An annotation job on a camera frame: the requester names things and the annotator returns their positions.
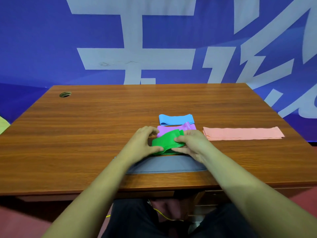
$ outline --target person's left arm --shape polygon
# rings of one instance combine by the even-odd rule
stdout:
[[[150,147],[147,144],[149,135],[158,132],[154,127],[140,128],[117,157],[63,211],[42,237],[97,237],[129,167],[144,157],[163,150],[162,147]]]

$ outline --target person's right hand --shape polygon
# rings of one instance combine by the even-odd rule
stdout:
[[[203,163],[207,156],[217,150],[199,130],[185,130],[184,135],[176,137],[174,141],[184,142],[186,145],[172,148],[173,151],[188,154],[200,163]]]

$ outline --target desk surface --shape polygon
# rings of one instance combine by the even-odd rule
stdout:
[[[0,135],[0,194],[81,192],[159,114],[192,114],[200,131],[278,126],[280,140],[213,144],[273,187],[317,184],[314,149],[246,84],[54,86]],[[189,172],[126,175],[120,190],[217,186],[210,173]]]

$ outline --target blue resistance band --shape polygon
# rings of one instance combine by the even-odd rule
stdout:
[[[185,116],[167,116],[164,114],[160,114],[158,118],[159,118],[159,123],[162,126],[183,125],[186,122],[189,122],[190,124],[195,123],[194,118],[191,114],[188,114]]]

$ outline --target backdrop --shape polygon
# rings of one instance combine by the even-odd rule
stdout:
[[[2,129],[52,85],[246,82],[317,141],[317,0],[0,0],[0,24]]]

